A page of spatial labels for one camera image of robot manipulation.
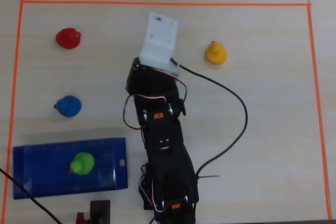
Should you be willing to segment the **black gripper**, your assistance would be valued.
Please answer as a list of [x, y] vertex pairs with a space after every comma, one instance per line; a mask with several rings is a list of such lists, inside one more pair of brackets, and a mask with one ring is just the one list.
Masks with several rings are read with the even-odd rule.
[[186, 84], [178, 77], [161, 69], [149, 67], [140, 63], [138, 57], [133, 59], [127, 78], [126, 90], [129, 94], [141, 94], [148, 96], [176, 95], [179, 91], [176, 85], [179, 82], [185, 88], [184, 98], [187, 97]]

